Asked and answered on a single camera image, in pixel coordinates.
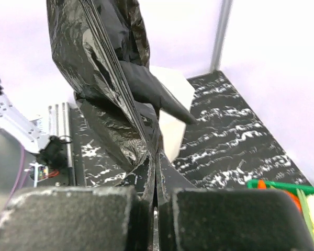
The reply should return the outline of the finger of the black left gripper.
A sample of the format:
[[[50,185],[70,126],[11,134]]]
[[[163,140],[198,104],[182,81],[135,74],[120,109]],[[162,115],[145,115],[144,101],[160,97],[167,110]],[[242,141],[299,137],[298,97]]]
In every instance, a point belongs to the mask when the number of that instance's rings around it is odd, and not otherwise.
[[[121,61],[127,83],[135,101],[151,104],[156,111],[164,110],[186,124],[196,124],[196,119],[162,83],[142,65]]]

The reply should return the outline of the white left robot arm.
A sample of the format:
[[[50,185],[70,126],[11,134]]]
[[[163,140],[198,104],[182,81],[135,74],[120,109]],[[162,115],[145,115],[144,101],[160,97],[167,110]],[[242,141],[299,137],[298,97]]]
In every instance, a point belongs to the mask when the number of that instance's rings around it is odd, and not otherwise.
[[[77,84],[75,94],[86,122],[114,162],[124,170],[134,169],[154,149],[135,99],[142,105],[151,104],[155,110],[164,110],[186,124],[196,122],[147,68],[127,64],[129,73],[124,74],[123,70],[106,69],[101,63],[96,66],[95,72],[86,77],[69,75],[69,82]],[[53,170],[69,167],[64,136],[42,133],[12,105],[1,85],[0,127],[34,155],[39,164]]]

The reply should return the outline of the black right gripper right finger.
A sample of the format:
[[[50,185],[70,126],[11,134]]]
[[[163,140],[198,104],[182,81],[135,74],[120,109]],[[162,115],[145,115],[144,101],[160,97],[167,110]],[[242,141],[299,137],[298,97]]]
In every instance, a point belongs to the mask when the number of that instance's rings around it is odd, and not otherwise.
[[[278,186],[305,188],[285,154],[245,159],[244,154],[186,164],[195,175],[160,179],[160,250],[314,250],[302,214]]]

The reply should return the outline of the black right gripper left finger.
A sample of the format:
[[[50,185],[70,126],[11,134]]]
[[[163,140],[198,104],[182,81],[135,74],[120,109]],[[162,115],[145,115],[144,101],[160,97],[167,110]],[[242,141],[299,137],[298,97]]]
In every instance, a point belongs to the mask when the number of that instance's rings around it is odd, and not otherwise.
[[[154,165],[145,178],[115,187],[39,187],[18,191],[0,215],[0,250],[152,250]]]

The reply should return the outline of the white faceted trash bin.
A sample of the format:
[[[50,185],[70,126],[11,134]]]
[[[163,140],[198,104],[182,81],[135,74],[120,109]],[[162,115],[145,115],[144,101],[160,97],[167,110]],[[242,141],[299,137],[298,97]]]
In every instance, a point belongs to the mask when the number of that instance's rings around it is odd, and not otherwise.
[[[194,100],[194,87],[179,70],[150,66],[150,72],[161,82],[167,96],[177,107],[188,112]],[[174,161],[180,152],[186,124],[166,110],[160,111],[159,126],[163,136],[163,147],[167,159]]]

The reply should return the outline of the black trash bag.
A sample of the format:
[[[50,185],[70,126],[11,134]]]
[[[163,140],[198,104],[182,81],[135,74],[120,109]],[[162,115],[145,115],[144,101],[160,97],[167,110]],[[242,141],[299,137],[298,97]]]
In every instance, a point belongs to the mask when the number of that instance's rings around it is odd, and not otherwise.
[[[134,100],[100,18],[105,1],[47,1],[52,58],[74,89],[89,127],[113,161],[130,172],[156,148],[154,108]]]

